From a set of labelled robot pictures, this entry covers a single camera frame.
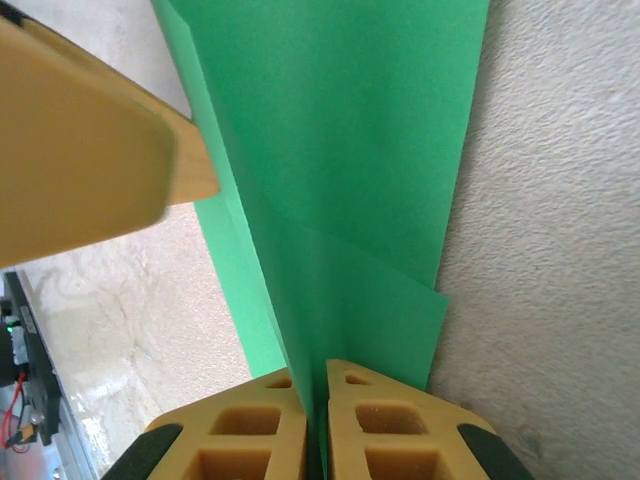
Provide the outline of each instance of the concrete floor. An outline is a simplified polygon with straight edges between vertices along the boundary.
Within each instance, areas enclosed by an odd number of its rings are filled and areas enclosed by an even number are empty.
[[[144,0],[13,1],[188,111]],[[640,478],[640,3],[495,0],[431,386],[538,479]],[[24,266],[100,468],[249,378],[193,208]]]

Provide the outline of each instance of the black rubber edge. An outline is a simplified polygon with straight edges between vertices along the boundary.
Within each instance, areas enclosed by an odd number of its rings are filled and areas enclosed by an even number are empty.
[[[28,15],[25,15],[16,7],[9,5],[7,2],[0,0],[0,17],[6,18],[11,23],[22,28],[22,22],[25,19],[30,18]]]
[[[180,432],[182,425],[170,423],[143,433],[113,464],[102,480],[147,480]]]
[[[535,480],[497,435],[468,423],[458,425],[458,432],[490,480]]]

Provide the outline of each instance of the green paper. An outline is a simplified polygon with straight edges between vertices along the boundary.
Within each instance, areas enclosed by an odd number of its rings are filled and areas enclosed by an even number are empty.
[[[196,208],[249,365],[279,344],[326,469],[327,358],[426,385],[488,1],[154,4],[219,175]]]

